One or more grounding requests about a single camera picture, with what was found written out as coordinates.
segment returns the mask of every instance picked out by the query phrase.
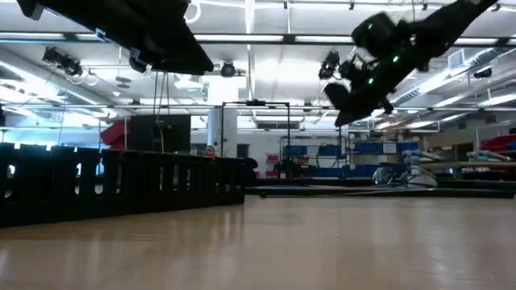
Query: wire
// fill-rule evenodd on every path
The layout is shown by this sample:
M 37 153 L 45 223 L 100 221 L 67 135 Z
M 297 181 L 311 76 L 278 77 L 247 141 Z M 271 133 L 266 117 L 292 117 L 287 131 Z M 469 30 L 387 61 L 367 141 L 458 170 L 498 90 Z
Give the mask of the wire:
M 167 114 L 170 114 L 169 75 L 167 74 Z
M 154 105 L 152 106 L 152 121 L 151 121 L 151 136 L 152 136 L 152 151 L 156 151 L 154 145 L 154 116 L 156 116 L 156 99 L 158 96 L 158 73 L 156 72 L 156 79 L 154 81 Z
M 416 4 L 414 3 L 414 0 L 412 0 L 412 20 L 416 21 Z
M 63 124 L 65 123 L 65 111 L 66 111 L 66 101 L 63 104 L 63 113 L 61 115 L 61 125 L 59 127 L 59 137 L 57 139 L 57 146 L 61 144 L 61 136 L 63 134 Z
M 168 75 L 168 73 L 165 74 L 165 72 L 163 72 L 163 78 L 161 80 L 160 105 L 158 106 L 158 115 L 156 117 L 156 124 L 160 121 L 161 103 L 163 101 L 163 92 L 164 92 L 164 81 L 165 81 L 165 76 L 167 76 L 167 75 Z
M 161 135 L 161 153 L 164 153 L 164 140 L 163 140 L 163 131 L 160 129 Z
M 164 153 L 164 138 L 163 138 L 163 131 L 160 128 L 160 113 L 161 113 L 161 102 L 163 101 L 165 76 L 166 76 L 166 80 L 168 80 L 169 73 L 163 72 L 163 79 L 161 80 L 160 105 L 158 107 L 158 115 L 156 116 L 156 126 L 160 129 L 160 136 L 161 136 L 161 153 Z M 168 90 L 169 90 L 169 82 L 167 81 L 167 91 Z
M 52 72 L 50 72 L 50 76 L 48 76 L 48 79 L 47 81 L 45 81 L 45 86 L 48 85 L 48 82 L 50 81 L 50 79 L 52 79 L 52 77 L 54 76 L 54 74 L 56 73 L 56 69 L 57 69 L 57 65 L 54 67 L 54 69 L 52 70 Z M 37 97 L 37 95 L 35 95 L 34 97 L 31 97 L 28 101 L 24 102 L 19 108 L 25 106 L 26 104 L 28 104 L 30 101 L 34 100 L 35 98 Z

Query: ceiling light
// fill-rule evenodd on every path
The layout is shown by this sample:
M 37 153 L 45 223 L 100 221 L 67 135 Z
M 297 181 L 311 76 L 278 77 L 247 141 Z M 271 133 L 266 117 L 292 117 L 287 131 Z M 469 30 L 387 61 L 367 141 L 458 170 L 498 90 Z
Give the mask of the ceiling light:
M 441 122 L 449 122 L 451 120 L 455 120 L 455 119 L 460 118 L 465 115 L 466 115 L 466 113 L 452 115 L 450 117 L 446 117 L 446 118 L 442 119 Z
M 329 44 L 354 44 L 351 36 L 322 36 L 322 35 L 303 35 L 296 36 L 297 43 L 329 43 Z
M 376 118 L 376 117 L 380 116 L 381 114 L 383 114 L 384 112 L 385 112 L 384 110 L 374 110 L 369 117 Z
M 495 106 L 495 105 L 502 104 L 505 102 L 510 102 L 513 100 L 516 100 L 516 94 L 508 94 L 508 95 L 501 96 L 501 97 L 491 97 L 489 100 L 479 103 L 478 106 L 480 106 L 480 107 Z
M 448 98 L 448 99 L 446 99 L 444 101 L 438 102 L 437 104 L 434 105 L 434 107 L 440 108 L 442 106 L 448 106 L 448 105 L 453 104 L 454 102 L 459 101 L 461 98 L 462 97 L 459 97 L 459 96 L 457 96 L 457 97 L 450 97 L 450 98 Z
M 28 117 L 37 117 L 36 114 L 32 113 L 30 110 L 25 110 L 25 109 L 22 109 L 22 108 L 16 108 L 16 109 L 11 109 L 11 108 L 2 108 L 3 110 L 7 111 L 7 112 L 11 112 L 11 113 L 16 113 L 16 114 L 21 114 L 23 116 L 28 116 Z
M 62 33 L 39 33 L 39 32 L 0 32 L 3 39 L 45 39 L 45 40 L 64 40 Z
M 177 89 L 185 89 L 189 91 L 198 91 L 202 89 L 202 84 L 190 80 L 179 80 L 174 83 Z
M 415 129 L 415 128 L 421 128 L 421 127 L 424 127 L 424 126 L 428 126 L 432 123 L 434 123 L 435 121 L 421 121 L 421 122 L 413 122 L 409 125 L 407 125 L 406 127 L 407 128 L 410 128 L 410 129 Z
M 282 42 L 283 35 L 195 35 L 197 41 Z
M 459 38 L 455 44 L 458 45 L 486 45 L 495 44 L 498 41 L 496 38 Z
M 77 33 L 75 37 L 79 40 L 100 40 L 94 33 Z
M 383 122 L 382 124 L 378 124 L 377 129 L 378 130 L 385 129 L 385 128 L 390 127 L 392 125 L 393 124 L 391 122 Z

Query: black barrier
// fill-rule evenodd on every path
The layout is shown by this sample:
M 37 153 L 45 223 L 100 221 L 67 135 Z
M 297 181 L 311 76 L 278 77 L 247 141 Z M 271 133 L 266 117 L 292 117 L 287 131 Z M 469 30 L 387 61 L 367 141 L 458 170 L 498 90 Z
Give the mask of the black barrier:
M 0 227 L 241 204 L 252 166 L 245 159 L 0 143 Z

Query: wooden floor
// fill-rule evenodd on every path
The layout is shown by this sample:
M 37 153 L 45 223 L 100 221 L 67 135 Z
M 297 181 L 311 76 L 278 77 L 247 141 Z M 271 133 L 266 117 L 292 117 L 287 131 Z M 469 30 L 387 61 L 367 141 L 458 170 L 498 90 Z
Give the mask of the wooden floor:
M 267 199 L 0 230 L 1 290 L 516 289 L 509 200 Z

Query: black robotic arm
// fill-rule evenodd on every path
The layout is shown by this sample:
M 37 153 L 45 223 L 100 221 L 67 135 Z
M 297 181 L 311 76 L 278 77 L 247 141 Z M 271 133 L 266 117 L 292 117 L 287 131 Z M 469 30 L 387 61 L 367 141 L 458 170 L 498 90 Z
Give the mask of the black robotic arm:
M 397 25 L 386 13 L 375 14 L 363 21 L 353 32 L 356 46 L 366 49 L 375 58 L 356 67 L 353 60 L 339 64 L 338 57 L 327 57 L 319 77 L 328 68 L 337 68 L 342 78 L 351 81 L 351 92 L 338 83 L 324 89 L 334 107 L 339 110 L 336 126 L 368 117 L 373 110 L 384 108 L 387 114 L 393 106 L 387 95 L 415 68 L 425 70 L 428 62 L 444 54 L 468 26 L 497 0 L 457 0 L 443 6 L 422 21 Z
M 44 9 L 90 29 L 131 52 L 130 65 L 202 75 L 214 65 L 185 23 L 189 0 L 18 0 L 25 16 Z

